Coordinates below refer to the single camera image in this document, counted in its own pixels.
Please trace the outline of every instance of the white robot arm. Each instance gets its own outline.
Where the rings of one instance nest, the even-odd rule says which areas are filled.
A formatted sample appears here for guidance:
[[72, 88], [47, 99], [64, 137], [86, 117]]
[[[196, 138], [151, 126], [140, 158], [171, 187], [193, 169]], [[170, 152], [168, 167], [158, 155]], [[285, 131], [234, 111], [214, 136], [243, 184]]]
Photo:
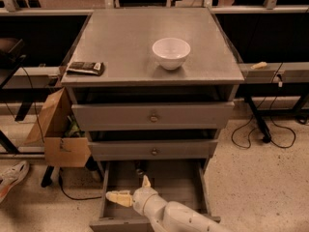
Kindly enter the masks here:
[[151, 187], [144, 175], [142, 188], [133, 195], [128, 190], [108, 191], [106, 198], [130, 207], [149, 219], [154, 232], [232, 232], [178, 202], [167, 202]]

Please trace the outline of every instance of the shoe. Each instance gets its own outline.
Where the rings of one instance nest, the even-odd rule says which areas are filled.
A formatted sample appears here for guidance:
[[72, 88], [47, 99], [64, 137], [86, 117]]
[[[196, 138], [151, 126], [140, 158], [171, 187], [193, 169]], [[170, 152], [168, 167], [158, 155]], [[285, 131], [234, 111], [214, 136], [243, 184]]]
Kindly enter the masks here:
[[23, 160], [0, 174], [0, 203], [5, 199], [10, 189], [26, 177], [28, 171], [29, 163]]

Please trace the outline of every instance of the gray countertop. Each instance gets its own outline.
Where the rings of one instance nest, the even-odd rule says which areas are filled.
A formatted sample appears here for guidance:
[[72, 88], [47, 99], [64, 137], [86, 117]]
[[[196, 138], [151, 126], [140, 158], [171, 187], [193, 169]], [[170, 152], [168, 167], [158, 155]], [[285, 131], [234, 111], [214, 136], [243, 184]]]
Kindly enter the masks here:
[[[152, 46], [180, 38], [191, 52], [175, 71], [164, 70]], [[68, 87], [127, 85], [238, 84], [239, 66], [206, 8], [95, 10], [70, 60], [103, 62], [102, 76], [63, 77]]]

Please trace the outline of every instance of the drawer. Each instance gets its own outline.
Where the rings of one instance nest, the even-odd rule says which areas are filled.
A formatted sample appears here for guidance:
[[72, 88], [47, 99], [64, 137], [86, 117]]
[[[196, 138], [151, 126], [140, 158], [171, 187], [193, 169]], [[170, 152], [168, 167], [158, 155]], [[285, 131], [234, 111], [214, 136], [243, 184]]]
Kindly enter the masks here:
[[234, 103], [75, 104], [84, 131], [223, 129]]
[[96, 161], [207, 159], [217, 140], [157, 140], [93, 142], [89, 147]]
[[[148, 160], [146, 174], [152, 188], [166, 201], [177, 201], [201, 213], [208, 212], [206, 185], [200, 163], [196, 159]], [[111, 190], [130, 190], [133, 194], [142, 184], [133, 161], [109, 161], [106, 164], [102, 206], [98, 220], [90, 223], [94, 231], [149, 232], [149, 221], [132, 207], [123, 207], [105, 199]]]

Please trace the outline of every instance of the cardboard box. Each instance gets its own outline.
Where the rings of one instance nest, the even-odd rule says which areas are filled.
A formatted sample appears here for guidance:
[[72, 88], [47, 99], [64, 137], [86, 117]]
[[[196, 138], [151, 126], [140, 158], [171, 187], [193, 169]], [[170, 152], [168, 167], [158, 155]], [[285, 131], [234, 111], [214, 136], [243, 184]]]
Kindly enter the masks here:
[[42, 106], [39, 122], [32, 127], [25, 140], [25, 144], [43, 141], [47, 165], [83, 167], [91, 155], [87, 138], [63, 138], [71, 114], [70, 99], [65, 88], [49, 95]]

